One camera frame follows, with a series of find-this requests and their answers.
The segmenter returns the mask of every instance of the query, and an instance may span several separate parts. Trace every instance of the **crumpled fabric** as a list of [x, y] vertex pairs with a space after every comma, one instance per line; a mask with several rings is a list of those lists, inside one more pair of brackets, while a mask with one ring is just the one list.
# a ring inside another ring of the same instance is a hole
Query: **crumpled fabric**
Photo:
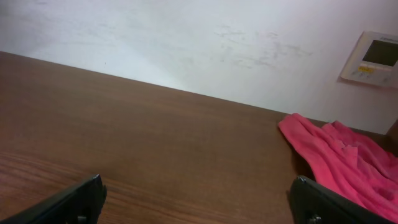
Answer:
[[338, 121], [314, 126], [299, 114], [279, 128], [310, 165], [316, 182], [398, 223], [398, 159]]

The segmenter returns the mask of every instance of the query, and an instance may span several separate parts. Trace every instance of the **cloth fold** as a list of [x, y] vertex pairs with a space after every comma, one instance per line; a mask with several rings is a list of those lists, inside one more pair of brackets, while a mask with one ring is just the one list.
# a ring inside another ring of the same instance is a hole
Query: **cloth fold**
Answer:
[[398, 159], [394, 155], [338, 121], [318, 128], [292, 114], [279, 128], [308, 162], [319, 184], [398, 223]]

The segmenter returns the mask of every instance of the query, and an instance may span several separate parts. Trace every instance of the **wall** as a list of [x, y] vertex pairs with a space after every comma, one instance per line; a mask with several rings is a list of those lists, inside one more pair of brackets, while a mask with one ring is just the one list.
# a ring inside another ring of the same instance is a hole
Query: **wall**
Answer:
[[398, 92], [338, 80], [396, 0], [2, 0], [0, 50], [386, 133]]

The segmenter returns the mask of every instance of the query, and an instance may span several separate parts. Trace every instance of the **thermostat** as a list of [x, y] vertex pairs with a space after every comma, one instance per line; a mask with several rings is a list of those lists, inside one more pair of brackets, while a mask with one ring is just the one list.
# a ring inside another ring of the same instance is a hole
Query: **thermostat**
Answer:
[[398, 37], [363, 32], [341, 77], [379, 86], [390, 86], [398, 78]]

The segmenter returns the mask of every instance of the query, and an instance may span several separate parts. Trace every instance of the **dark lcd screen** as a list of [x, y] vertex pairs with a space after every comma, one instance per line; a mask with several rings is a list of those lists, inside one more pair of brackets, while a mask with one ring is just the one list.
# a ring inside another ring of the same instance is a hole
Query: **dark lcd screen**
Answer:
[[374, 40], [363, 60], [365, 62], [394, 66], [398, 60], [398, 44]]

